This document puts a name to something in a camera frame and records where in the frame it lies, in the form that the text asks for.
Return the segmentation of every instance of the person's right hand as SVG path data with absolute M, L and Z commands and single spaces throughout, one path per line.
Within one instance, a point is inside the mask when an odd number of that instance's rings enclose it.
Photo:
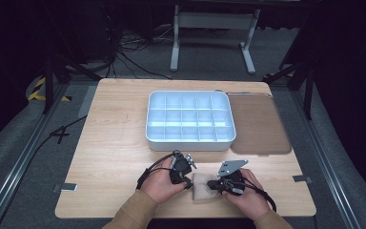
M 250 170 L 240 169 L 240 173 L 257 188 L 263 190 L 263 187 Z M 270 210 L 267 200 L 255 190 L 250 188 L 245 188 L 245 191 L 241 196 L 235 196 L 226 191 L 222 192 L 222 196 L 224 196 L 227 201 L 239 208 L 240 211 L 242 211 L 242 213 L 251 220 L 256 220 Z

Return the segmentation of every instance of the wooden table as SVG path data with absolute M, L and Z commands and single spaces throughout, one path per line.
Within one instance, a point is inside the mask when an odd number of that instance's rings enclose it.
M 112 218 L 134 192 L 145 168 L 170 153 L 150 150 L 145 137 L 148 98 L 156 90 L 271 92 L 261 82 L 102 79 L 66 178 L 66 183 L 76 183 L 78 188 L 75 192 L 61 193 L 55 209 L 59 218 Z M 274 199 L 278 214 L 286 217 L 315 214 L 307 184 L 293 179 L 302 175 L 294 150 L 274 156 L 236 155 L 231 149 L 191 152 L 191 155 L 198 166 L 193 171 L 207 174 L 216 174 L 224 160 L 249 159 L 244 168 L 254 172 Z M 161 204 L 155 217 L 238 218 L 243 215 L 224 198 L 193 201 L 193 191 L 188 190 Z

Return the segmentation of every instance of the gray carpet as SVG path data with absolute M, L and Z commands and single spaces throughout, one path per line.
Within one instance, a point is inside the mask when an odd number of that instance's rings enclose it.
M 126 55 L 145 70 L 164 74 L 173 79 L 260 81 L 266 73 L 278 71 L 278 65 L 296 33 L 297 30 L 270 29 L 255 32 L 251 45 L 251 56 L 256 68 L 255 75 L 247 74 L 238 48 L 238 42 L 244 35 L 241 31 L 219 32 L 218 35 L 206 31 L 185 32 L 180 39 L 179 70 L 176 73 L 169 71 L 172 53 L 170 40 L 151 45 L 143 51 L 126 52 Z M 121 60 L 125 61 L 129 68 L 126 68 Z M 106 73 L 107 70 L 99 72 L 102 76 Z M 110 70 L 108 77 L 163 78 L 145 73 L 122 56 L 114 62 L 114 73 Z M 316 225 L 317 228 L 347 228 L 328 181 L 318 164 L 314 145 L 302 121 L 303 114 L 297 110 L 292 93 L 287 88 L 274 86 L 285 81 L 286 79 L 280 79 L 272 85 L 274 101 L 295 148 L 301 169 L 304 175 L 313 181 L 309 184 L 309 188 L 317 210 L 315 219 L 286 218 L 286 220 L 294 228 L 316 228 Z M 40 142 L 52 131 L 73 122 L 89 110 L 96 84 L 84 75 L 75 75 L 72 78 L 65 94 L 71 96 L 72 100 L 58 104 Z M 0 187 L 29 140 L 43 108 L 43 101 L 31 101 L 29 106 L 1 132 Z M 314 91 L 312 116 L 312 122 L 323 148 L 341 180 L 358 222 L 361 228 L 366 228 L 366 184 L 342 148 L 317 90 Z M 60 144 L 58 144 L 58 137 L 52 137 L 37 152 L 0 228 L 100 228 L 110 220 L 58 219 L 54 214 L 59 194 L 53 192 L 52 188 L 55 184 L 62 183 L 66 177 L 83 125 L 84 120 L 70 126 L 66 131 L 70 135 L 64 136 Z M 154 220 L 150 228 L 220 228 L 223 225 L 231 228 L 247 227 L 249 224 L 246 219 L 180 220 L 178 223 L 173 220 Z

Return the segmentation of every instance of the person's left hand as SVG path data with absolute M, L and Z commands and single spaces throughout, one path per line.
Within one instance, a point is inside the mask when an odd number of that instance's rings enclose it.
M 173 197 L 174 195 L 182 192 L 186 187 L 186 182 L 179 184 L 172 184 L 171 177 L 169 176 L 171 168 L 172 158 L 160 162 L 145 179 L 141 186 L 141 191 L 150 196 L 157 204 L 163 203 Z

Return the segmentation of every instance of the metal bar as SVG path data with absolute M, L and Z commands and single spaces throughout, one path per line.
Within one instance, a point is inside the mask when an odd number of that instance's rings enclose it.
M 19 156 L 10 173 L 8 174 L 7 179 L 5 180 L 5 183 L 0 190 L 0 222 L 3 219 L 6 211 L 10 207 L 10 203 L 14 198 L 14 195 L 20 185 L 23 175 L 26 173 L 27 167 L 31 163 L 31 160 L 34 156 L 34 151 L 40 139 L 40 135 L 43 133 L 53 111 L 55 110 L 55 107 L 61 101 L 61 98 L 62 96 L 64 96 L 67 88 L 68 85 L 65 84 L 58 86 L 54 97 L 54 103 L 52 104 L 51 109 L 49 109 L 46 114 L 42 114 L 42 116 L 38 120 L 29 141 L 27 142 L 21 155 Z
M 314 123 L 308 120 L 307 116 L 304 114 L 303 102 L 299 92 L 291 91 L 291 95 L 314 143 L 315 156 L 323 172 L 323 175 L 328 182 L 329 188 L 335 198 L 335 202 L 347 228 L 361 228 L 356 215 L 350 206 L 349 200 L 344 193 L 341 182 L 336 175 L 335 169 L 333 168 L 329 158 L 326 156 L 319 135 L 316 132 Z

